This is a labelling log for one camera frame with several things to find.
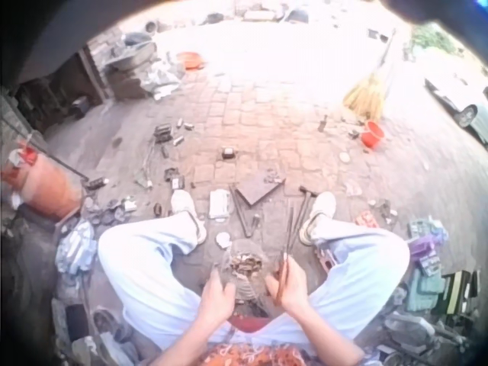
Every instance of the car wheel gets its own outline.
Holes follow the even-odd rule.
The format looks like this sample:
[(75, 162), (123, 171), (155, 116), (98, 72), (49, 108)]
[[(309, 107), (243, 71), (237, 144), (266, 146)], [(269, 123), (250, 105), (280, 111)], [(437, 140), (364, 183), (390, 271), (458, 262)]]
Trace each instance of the car wheel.
[(455, 114), (454, 119), (460, 127), (469, 127), (476, 117), (476, 109), (473, 106), (466, 107), (462, 112)]

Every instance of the white sneaker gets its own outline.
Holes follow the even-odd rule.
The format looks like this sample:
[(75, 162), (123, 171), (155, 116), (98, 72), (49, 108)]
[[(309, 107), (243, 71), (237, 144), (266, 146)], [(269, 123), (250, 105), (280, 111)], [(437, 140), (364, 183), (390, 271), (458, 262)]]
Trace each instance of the white sneaker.
[(332, 192), (323, 192), (317, 196), (308, 220), (305, 221), (300, 228), (300, 241), (304, 245), (311, 246), (313, 244), (312, 239), (310, 238), (310, 233), (313, 228), (321, 220), (331, 220), (336, 213), (336, 206), (336, 197), (334, 197)]
[(201, 244), (205, 241), (207, 238), (207, 229), (205, 229), (204, 222), (198, 219), (195, 203), (187, 191), (177, 189), (173, 192), (171, 196), (171, 210), (174, 215), (183, 211), (188, 212), (197, 226), (197, 243)]

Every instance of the white car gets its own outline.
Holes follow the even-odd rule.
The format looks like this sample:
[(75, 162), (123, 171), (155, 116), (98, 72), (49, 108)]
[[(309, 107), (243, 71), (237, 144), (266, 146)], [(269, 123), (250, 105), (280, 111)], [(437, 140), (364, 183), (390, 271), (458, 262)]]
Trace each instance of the white car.
[(488, 79), (445, 53), (424, 55), (425, 86), (454, 110), (462, 128), (472, 127), (488, 147)]

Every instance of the hand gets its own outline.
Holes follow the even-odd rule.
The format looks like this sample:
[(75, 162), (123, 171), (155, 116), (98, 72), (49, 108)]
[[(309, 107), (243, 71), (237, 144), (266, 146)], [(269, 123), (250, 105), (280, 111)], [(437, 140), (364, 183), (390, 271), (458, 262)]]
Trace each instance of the hand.
[[(297, 315), (303, 313), (310, 307), (307, 292), (307, 275), (290, 255), (285, 260), (288, 262), (288, 266), (284, 266), (282, 277), (287, 280), (284, 283), (281, 305), (287, 313), (293, 318), (296, 318)], [(265, 282), (269, 293), (275, 299), (279, 288), (278, 280), (268, 275), (265, 278)]]
[(219, 272), (214, 268), (201, 295), (197, 320), (213, 332), (233, 314), (235, 302), (236, 285), (229, 282), (223, 288)]

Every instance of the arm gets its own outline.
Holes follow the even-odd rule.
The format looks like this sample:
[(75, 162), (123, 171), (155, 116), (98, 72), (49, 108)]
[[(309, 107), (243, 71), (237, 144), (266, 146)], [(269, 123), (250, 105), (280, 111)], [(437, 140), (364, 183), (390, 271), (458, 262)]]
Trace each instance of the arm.
[(183, 336), (151, 366), (190, 366), (207, 350), (210, 336), (232, 315), (236, 286), (228, 283), (225, 289), (218, 270), (214, 269), (201, 295), (197, 319)]
[[(307, 338), (316, 349), (320, 360), (328, 366), (354, 366), (364, 356), (363, 351), (353, 342), (333, 329), (310, 305), (307, 293), (305, 271), (288, 256), (288, 274), (284, 285), (281, 304), (285, 311), (300, 324)], [(266, 278), (266, 286), (275, 297), (278, 281), (271, 275)]]

